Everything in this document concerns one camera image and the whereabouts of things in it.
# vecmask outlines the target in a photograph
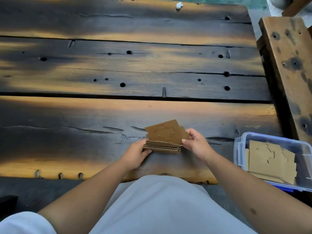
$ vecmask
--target person's left hand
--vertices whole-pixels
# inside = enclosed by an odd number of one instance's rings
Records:
[[[120,161],[122,161],[129,170],[138,168],[147,155],[152,152],[151,150],[142,152],[145,143],[146,139],[132,143],[121,157]]]

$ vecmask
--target person's right hand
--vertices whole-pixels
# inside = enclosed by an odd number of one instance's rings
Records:
[[[190,135],[190,139],[182,139],[183,147],[191,150],[198,159],[207,161],[209,157],[217,154],[197,130],[190,128],[186,132]]]

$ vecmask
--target plastic storage container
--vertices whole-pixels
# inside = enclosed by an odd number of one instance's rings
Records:
[[[306,142],[277,136],[245,132],[234,140],[234,164],[246,171],[245,148],[249,147],[249,140],[280,145],[295,153],[294,162],[297,164],[295,184],[266,181],[282,190],[299,190],[312,192],[312,147]]]

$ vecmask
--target cardboard puzzle piece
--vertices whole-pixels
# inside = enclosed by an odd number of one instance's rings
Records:
[[[145,128],[147,131],[144,149],[154,151],[179,153],[181,151],[182,139],[189,139],[188,133],[183,126],[179,126],[177,120],[166,121]]]
[[[246,169],[252,175],[269,181],[295,183],[295,154],[280,145],[249,141],[245,149]]]

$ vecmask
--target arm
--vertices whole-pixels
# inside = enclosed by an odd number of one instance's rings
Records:
[[[146,139],[130,145],[121,159],[41,209],[58,234],[89,233],[123,177],[140,166],[151,150],[142,152]]]
[[[312,232],[312,208],[235,166],[216,153],[196,130],[186,131],[191,140],[182,140],[184,147],[209,167],[259,233]]]

